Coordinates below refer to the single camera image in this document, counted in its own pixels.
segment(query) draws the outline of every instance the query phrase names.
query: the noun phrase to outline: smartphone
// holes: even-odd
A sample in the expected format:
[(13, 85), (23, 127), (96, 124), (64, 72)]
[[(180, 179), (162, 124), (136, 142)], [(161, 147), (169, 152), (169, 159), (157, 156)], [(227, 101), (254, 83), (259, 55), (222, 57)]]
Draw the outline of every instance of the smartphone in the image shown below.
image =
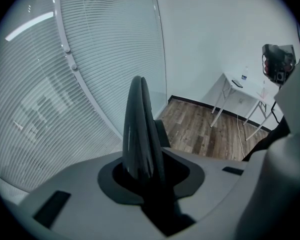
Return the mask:
[(232, 80), (232, 82), (234, 82), (236, 86), (243, 88), (243, 86), (237, 80)]

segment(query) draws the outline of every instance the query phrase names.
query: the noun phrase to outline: black pants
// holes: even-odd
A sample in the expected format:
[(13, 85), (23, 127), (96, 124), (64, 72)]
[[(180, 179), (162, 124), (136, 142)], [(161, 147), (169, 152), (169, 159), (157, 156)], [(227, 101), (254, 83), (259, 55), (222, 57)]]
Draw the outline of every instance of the black pants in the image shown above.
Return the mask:
[(287, 136), (290, 133), (286, 119), (283, 117), (278, 126), (272, 130), (267, 137), (260, 140), (257, 145), (247, 154), (242, 161), (249, 161), (251, 155), (259, 150), (267, 150), (276, 140)]

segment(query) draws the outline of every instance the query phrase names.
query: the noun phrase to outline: wooden floor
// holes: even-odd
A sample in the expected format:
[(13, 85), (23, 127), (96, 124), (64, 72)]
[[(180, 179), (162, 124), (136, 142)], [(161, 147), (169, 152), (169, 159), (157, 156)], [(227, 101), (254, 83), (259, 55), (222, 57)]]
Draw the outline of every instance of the wooden floor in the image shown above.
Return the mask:
[(238, 136), (238, 126), (243, 146), (243, 153), (250, 150), (265, 138), (268, 133), (260, 129), (248, 141), (246, 136), (251, 135), (256, 127), (230, 115), (222, 113), (214, 124), (217, 112), (206, 107), (172, 99), (161, 113), (167, 135), (173, 149), (198, 154), (201, 156), (241, 161), (244, 157), (241, 151)]

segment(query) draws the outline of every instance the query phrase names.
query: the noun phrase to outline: horizontal blind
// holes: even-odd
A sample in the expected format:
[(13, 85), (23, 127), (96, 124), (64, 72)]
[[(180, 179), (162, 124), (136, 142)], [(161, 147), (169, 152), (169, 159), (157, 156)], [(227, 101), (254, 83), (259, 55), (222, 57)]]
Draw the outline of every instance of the horizontal blind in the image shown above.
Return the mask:
[(78, 70), (121, 134), (134, 76), (146, 78), (154, 115), (166, 103), (156, 10), (153, 0), (61, 0), (64, 29)]
[[(10, 41), (0, 31), (0, 178), (29, 192), (71, 164), (109, 154), (120, 139), (69, 68), (53, 0), (21, 1), (14, 11), (29, 20), (53, 13)], [(17, 29), (12, 19), (4, 25)]]

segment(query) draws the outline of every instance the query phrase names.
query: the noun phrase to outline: plastic bottle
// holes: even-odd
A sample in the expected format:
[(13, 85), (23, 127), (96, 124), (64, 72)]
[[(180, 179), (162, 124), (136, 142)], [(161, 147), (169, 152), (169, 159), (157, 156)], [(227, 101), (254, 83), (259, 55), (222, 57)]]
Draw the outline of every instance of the plastic bottle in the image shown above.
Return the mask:
[(245, 69), (243, 70), (241, 78), (243, 80), (246, 80), (247, 77), (248, 77), (248, 66), (246, 66)]

